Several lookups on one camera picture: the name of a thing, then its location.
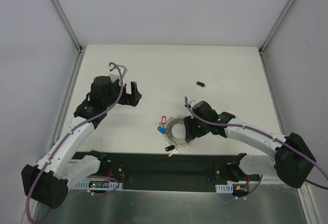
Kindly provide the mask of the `metal disc with keyrings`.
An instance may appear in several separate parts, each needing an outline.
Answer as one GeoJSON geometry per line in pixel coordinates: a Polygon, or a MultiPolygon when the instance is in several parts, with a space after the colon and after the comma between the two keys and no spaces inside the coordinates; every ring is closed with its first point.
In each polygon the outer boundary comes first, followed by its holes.
{"type": "Polygon", "coordinates": [[[164,125],[166,133],[164,138],[171,146],[175,148],[185,148],[192,144],[191,140],[186,139],[186,129],[183,123],[184,116],[170,117],[164,125]]]}

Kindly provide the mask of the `black key fob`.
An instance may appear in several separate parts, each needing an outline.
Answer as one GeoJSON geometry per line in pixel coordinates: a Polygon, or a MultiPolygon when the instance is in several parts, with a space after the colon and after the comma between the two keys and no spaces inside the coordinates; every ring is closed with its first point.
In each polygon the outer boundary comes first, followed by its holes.
{"type": "Polygon", "coordinates": [[[203,83],[203,82],[196,82],[196,84],[198,86],[202,87],[202,88],[205,88],[206,87],[205,83],[203,83]]]}
{"type": "Polygon", "coordinates": [[[168,157],[171,157],[178,152],[178,149],[174,145],[170,145],[165,147],[165,151],[169,153],[168,157]]]}

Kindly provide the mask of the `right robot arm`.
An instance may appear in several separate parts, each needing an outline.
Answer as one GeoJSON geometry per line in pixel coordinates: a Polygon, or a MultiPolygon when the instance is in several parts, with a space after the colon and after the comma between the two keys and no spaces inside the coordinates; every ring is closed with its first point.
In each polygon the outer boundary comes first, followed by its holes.
{"type": "Polygon", "coordinates": [[[190,112],[190,116],[183,119],[186,141],[211,133],[237,140],[264,153],[263,156],[241,153],[238,162],[220,169],[220,176],[226,180],[238,182],[248,175],[267,175],[278,177],[288,186],[299,189],[314,167],[315,157],[296,133],[283,135],[252,127],[231,113],[218,114],[204,100],[193,106],[186,100],[184,106],[190,112]]]}

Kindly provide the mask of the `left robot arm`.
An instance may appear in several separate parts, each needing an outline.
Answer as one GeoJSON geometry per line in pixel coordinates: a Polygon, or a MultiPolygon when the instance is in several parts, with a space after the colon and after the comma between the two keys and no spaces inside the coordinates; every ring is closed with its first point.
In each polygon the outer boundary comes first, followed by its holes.
{"type": "Polygon", "coordinates": [[[116,104],[135,107],[141,98],[136,82],[131,82],[131,93],[127,93],[126,85],[122,85],[118,77],[96,77],[90,92],[76,108],[66,134],[36,165],[25,165],[22,169],[25,195],[50,209],[56,209],[80,180],[92,174],[104,177],[109,166],[107,157],[100,152],[89,152],[76,166],[68,167],[68,163],[107,116],[109,107],[116,104]]]}

